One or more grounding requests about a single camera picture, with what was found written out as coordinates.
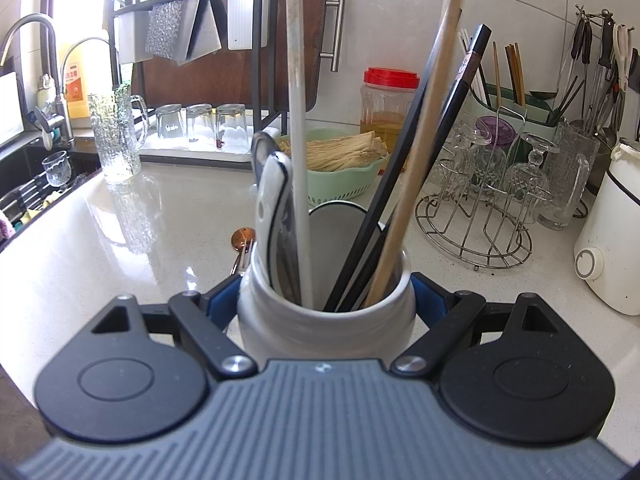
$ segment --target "green plastic basket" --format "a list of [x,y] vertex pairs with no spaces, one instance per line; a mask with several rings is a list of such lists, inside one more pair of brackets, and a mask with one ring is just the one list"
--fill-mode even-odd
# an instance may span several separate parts
[[[308,140],[335,139],[345,137],[347,134],[341,130],[320,128],[306,133]],[[289,140],[289,136],[283,136],[277,140]],[[308,170],[307,187],[309,203],[313,206],[320,205],[329,200],[347,200],[364,193],[382,167],[384,158],[376,160],[366,168],[349,168],[338,171],[311,171]]]

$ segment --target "black band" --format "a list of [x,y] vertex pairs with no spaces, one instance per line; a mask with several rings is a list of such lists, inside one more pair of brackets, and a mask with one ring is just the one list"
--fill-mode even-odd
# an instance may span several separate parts
[[618,179],[616,179],[611,172],[609,171],[609,168],[607,168],[607,174],[609,175],[609,178],[611,179],[611,181],[618,186],[631,200],[633,200],[636,204],[640,205],[640,198],[638,198],[637,196],[635,196],[633,193],[631,193],[626,187],[624,187],[622,184],[620,184],[620,181]]

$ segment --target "white knob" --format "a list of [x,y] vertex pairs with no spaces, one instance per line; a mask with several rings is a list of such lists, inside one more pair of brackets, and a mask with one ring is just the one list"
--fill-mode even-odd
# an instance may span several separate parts
[[595,280],[604,269],[604,256],[596,247],[586,247],[575,257],[575,273],[583,280]]

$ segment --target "wall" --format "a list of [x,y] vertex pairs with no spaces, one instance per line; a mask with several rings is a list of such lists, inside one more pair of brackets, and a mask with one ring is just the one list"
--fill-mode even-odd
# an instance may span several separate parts
[[[39,11],[40,0],[0,0],[0,37],[4,37],[9,27],[20,17]],[[22,27],[10,49],[10,56],[14,56],[15,70],[25,89],[27,110],[33,110],[38,78],[42,74],[39,27],[35,23]]]
[[[517,41],[527,90],[553,91],[565,41],[571,40],[574,30],[575,4],[584,4],[588,12],[607,7],[617,22],[640,28],[640,0],[465,0],[461,24],[470,34],[478,23],[487,24],[493,31],[492,40],[501,47]],[[325,121],[333,121],[339,123],[338,127],[355,129],[360,120],[362,75],[368,66],[422,73],[441,6],[442,0],[347,0],[340,69],[332,73],[329,62],[322,62],[318,100],[307,115],[313,120],[310,124],[330,126]],[[333,16],[334,11],[329,10],[325,50],[332,46]],[[456,46],[455,64],[461,60],[462,53]],[[494,82],[492,57],[485,60],[483,68],[487,80]],[[503,49],[500,74],[503,85],[508,86]],[[631,94],[624,123],[629,127],[638,116],[638,96]]]

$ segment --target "orange label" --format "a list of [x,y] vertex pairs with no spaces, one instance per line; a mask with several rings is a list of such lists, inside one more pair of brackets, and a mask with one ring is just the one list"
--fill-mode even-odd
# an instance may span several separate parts
[[80,78],[75,79],[71,83],[67,83],[66,87],[66,101],[68,103],[75,103],[82,101],[82,80]]

